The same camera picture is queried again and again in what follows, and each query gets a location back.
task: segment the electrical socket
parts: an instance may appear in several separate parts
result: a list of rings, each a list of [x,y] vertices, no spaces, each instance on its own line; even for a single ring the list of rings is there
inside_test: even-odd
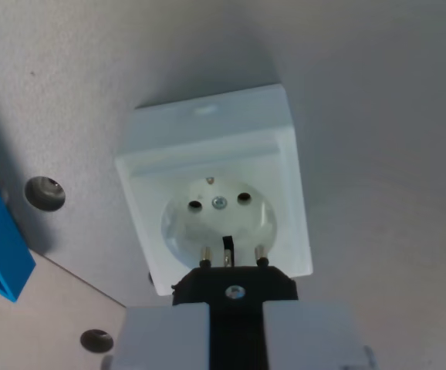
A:
[[[290,277],[311,274],[295,130],[285,90],[266,86],[136,110],[116,165],[159,295],[201,249],[255,265],[263,247]],[[239,195],[250,199],[239,199]]]

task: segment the screw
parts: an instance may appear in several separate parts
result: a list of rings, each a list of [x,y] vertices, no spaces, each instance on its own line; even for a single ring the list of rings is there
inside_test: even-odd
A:
[[[231,285],[226,288],[225,294],[230,299],[241,299],[245,296],[245,289],[240,285]]]
[[[226,207],[228,202],[226,201],[226,198],[220,197],[219,195],[215,198],[213,198],[213,201],[211,202],[213,204],[213,207],[217,210],[222,210]]]

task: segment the socket hole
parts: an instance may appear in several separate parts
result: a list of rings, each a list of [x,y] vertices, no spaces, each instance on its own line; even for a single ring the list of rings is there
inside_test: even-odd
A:
[[[189,210],[191,210],[192,212],[199,212],[200,210],[202,210],[201,202],[192,200],[191,202],[189,202]]]
[[[48,212],[59,210],[66,202],[62,186],[49,177],[33,177],[26,183],[24,194],[32,206]]]
[[[240,193],[237,197],[237,200],[240,204],[249,204],[251,203],[251,194],[249,193]]]
[[[81,345],[89,352],[104,353],[113,348],[113,338],[106,331],[86,330],[81,335]]]

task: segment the gray surface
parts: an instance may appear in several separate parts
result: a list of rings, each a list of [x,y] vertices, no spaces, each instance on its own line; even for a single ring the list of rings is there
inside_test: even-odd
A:
[[[128,308],[111,370],[209,369],[209,306]]]
[[[270,301],[263,313],[271,370],[373,370],[344,306]]]
[[[124,304],[164,301],[113,166],[127,115],[276,81],[313,249],[303,299],[351,304],[383,370],[446,368],[446,2],[0,2],[0,169],[30,244]],[[20,200],[37,175],[64,186],[59,212]]]

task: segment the white socket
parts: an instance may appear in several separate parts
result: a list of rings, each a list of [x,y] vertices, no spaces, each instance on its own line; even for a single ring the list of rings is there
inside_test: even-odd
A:
[[[211,249],[212,266],[223,266],[225,236],[236,266],[255,265],[254,249],[264,247],[288,276],[312,273],[281,86],[138,109],[116,164],[158,294],[171,294],[198,266],[202,248]]]

